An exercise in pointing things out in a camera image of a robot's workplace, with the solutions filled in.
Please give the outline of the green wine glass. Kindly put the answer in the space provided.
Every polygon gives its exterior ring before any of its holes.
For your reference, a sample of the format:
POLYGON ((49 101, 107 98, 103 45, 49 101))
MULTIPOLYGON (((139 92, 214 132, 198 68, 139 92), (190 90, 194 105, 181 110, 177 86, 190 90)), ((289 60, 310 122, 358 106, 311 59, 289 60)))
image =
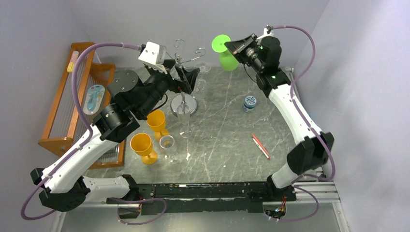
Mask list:
POLYGON ((225 71, 233 71, 239 66, 239 62, 224 45, 226 42, 230 41, 231 39, 228 35, 220 34, 216 36, 211 43, 211 47, 214 52, 218 53, 220 65, 225 71))

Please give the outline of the clear champagne flute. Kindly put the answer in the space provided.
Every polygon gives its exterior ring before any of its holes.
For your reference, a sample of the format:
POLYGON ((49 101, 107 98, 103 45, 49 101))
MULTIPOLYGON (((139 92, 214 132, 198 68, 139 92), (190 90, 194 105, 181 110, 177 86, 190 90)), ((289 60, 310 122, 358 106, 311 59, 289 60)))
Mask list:
POLYGON ((190 138, 193 134, 193 130, 190 127, 190 109, 186 104, 180 104, 177 109, 177 117, 182 123, 182 127, 179 131, 179 134, 183 138, 190 138))

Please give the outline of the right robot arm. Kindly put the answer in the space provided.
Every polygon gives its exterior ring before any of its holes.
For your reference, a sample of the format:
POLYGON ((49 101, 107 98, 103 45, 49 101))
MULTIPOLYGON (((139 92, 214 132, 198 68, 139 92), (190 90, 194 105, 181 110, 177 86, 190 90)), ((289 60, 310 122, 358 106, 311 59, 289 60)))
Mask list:
POLYGON ((279 68, 281 46, 278 38, 255 34, 239 41, 224 42, 230 54, 241 64, 256 72, 258 88, 276 106, 285 119, 295 141, 295 148, 286 157, 286 163, 268 181, 266 195, 276 201, 284 188, 293 184, 308 170, 325 165, 334 142, 331 133, 322 130, 308 116, 297 98, 294 86, 279 68))

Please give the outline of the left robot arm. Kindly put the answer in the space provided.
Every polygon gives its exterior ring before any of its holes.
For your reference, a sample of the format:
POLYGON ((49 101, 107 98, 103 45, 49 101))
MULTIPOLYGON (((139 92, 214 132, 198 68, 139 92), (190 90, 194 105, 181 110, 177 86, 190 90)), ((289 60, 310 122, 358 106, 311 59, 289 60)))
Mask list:
POLYGON ((136 181, 129 174, 117 178, 92 179, 83 173, 108 150, 124 141, 146 120, 167 91, 191 94, 199 68, 184 67, 174 60, 165 61, 165 72, 148 68, 142 81, 132 70, 114 76, 107 89, 110 103, 88 123, 84 135, 54 164, 31 172, 33 183, 42 188, 43 206, 67 212, 84 202, 121 199, 134 202, 139 195, 136 181))

